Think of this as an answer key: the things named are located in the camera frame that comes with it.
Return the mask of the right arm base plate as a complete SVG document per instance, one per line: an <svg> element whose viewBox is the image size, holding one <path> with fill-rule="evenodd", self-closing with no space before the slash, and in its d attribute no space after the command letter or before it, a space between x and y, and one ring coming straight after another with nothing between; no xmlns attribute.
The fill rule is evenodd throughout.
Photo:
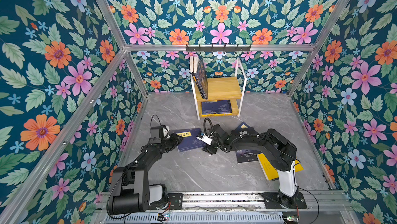
<svg viewBox="0 0 397 224"><path fill-rule="evenodd" d="M296 195L288 197L281 193L262 193L264 204L267 209L307 209L304 195L297 192Z"/></svg>

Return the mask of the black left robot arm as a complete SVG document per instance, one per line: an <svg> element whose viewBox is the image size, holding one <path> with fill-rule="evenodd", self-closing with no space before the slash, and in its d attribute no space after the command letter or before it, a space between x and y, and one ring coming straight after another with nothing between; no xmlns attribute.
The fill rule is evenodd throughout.
<svg viewBox="0 0 397 224"><path fill-rule="evenodd" d="M176 133L170 134L165 125L152 127L150 132L141 154L130 164L113 171L106 204L107 214L113 219L119 219L119 215L145 212L150 206L165 207L169 204L166 186L150 185L148 172L164 153L175 149L184 138Z"/></svg>

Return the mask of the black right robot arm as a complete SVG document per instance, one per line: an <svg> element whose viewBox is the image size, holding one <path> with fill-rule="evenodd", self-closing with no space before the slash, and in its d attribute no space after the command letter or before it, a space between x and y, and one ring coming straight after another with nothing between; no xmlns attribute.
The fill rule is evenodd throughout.
<svg viewBox="0 0 397 224"><path fill-rule="evenodd" d="M211 155L218 150L226 153L253 150L263 154L276 169L279 179L276 198L269 200L285 208L296 205L299 194L295 175L297 147L278 131L270 128L264 133L258 133L253 127L248 127L237 128L228 134L219 125L215 125L197 138L206 143L202 150Z"/></svg>

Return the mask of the black wolf cover book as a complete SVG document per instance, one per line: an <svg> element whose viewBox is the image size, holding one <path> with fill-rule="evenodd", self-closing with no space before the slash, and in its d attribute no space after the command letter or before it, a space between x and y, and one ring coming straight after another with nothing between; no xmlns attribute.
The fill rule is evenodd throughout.
<svg viewBox="0 0 397 224"><path fill-rule="evenodd" d="M258 151L254 150L240 150L236 153L237 163L247 163L258 161L257 155L260 154Z"/></svg>

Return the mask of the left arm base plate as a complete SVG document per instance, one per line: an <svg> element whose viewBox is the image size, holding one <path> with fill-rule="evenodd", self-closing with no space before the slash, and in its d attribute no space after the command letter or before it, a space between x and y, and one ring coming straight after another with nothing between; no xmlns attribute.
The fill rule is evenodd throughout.
<svg viewBox="0 0 397 224"><path fill-rule="evenodd" d="M181 210L184 195L182 193L168 193L165 199L151 203L151 210Z"/></svg>

